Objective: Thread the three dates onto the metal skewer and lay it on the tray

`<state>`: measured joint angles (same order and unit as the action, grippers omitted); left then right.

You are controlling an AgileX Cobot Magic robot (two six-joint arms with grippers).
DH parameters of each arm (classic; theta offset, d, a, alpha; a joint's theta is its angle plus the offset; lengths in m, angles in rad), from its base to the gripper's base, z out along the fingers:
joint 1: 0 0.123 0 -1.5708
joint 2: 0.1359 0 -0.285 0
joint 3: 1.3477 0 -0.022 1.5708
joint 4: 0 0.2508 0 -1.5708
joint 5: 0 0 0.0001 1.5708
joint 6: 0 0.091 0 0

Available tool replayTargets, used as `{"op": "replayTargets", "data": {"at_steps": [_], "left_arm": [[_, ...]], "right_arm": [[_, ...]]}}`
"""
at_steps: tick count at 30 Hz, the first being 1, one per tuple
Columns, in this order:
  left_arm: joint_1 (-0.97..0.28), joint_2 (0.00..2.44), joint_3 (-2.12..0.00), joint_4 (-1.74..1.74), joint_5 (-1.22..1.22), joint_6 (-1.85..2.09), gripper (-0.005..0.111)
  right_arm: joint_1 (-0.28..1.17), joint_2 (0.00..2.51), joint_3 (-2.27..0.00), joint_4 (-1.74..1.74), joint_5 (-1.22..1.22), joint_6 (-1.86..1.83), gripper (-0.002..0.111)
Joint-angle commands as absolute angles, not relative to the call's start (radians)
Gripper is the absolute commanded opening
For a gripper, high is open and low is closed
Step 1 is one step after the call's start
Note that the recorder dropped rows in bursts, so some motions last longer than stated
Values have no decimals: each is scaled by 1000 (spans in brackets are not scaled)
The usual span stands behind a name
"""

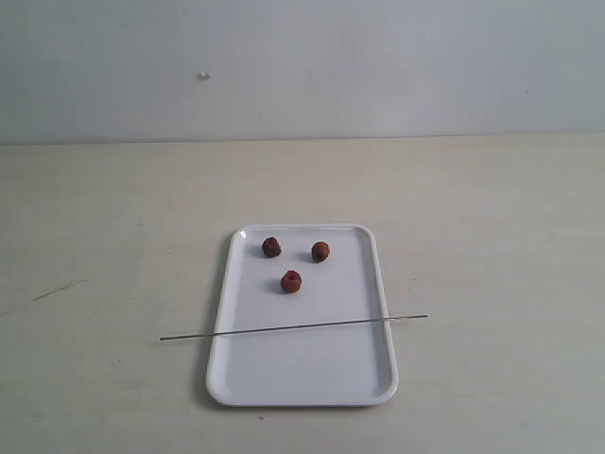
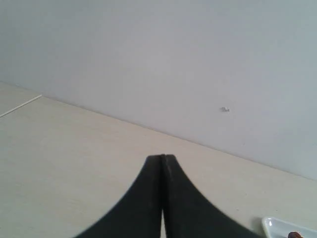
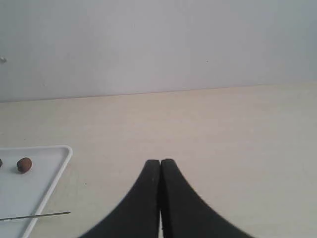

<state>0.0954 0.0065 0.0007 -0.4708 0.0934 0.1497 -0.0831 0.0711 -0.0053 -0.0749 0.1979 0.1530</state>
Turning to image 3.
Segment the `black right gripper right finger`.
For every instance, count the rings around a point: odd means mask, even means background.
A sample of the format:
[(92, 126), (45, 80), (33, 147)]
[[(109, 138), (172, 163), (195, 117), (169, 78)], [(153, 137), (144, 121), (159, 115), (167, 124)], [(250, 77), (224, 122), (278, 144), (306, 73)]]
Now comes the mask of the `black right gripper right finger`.
[(165, 238), (250, 238), (209, 207), (173, 159), (160, 165), (160, 210)]

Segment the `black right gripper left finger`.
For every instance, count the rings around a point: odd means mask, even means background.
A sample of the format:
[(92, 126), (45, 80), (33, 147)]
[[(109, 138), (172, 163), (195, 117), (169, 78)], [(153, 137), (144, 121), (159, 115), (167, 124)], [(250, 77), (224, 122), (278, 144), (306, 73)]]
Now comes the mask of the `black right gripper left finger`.
[(147, 160), (121, 202), (83, 238), (157, 238), (159, 236), (159, 160)]

